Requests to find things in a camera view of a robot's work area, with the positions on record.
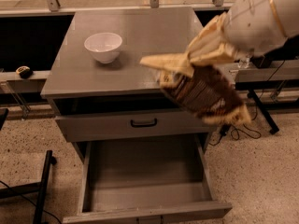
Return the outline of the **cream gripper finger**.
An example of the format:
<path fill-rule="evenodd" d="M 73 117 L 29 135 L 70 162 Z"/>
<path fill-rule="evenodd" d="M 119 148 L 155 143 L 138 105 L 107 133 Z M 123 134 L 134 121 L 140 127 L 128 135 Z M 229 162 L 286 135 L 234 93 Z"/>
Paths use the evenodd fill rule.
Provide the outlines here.
<path fill-rule="evenodd" d="M 192 77 L 194 73 L 188 53 L 145 56 L 140 63 L 151 68 L 180 73 L 186 77 Z"/>

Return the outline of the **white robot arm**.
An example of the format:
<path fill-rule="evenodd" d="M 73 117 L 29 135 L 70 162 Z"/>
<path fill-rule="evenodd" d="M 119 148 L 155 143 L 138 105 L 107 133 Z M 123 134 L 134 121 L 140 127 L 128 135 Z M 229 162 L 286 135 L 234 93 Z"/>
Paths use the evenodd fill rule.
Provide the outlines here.
<path fill-rule="evenodd" d="M 236 0 L 178 54 L 145 56 L 140 63 L 192 77 L 196 66 L 262 56 L 299 35 L 299 0 Z"/>

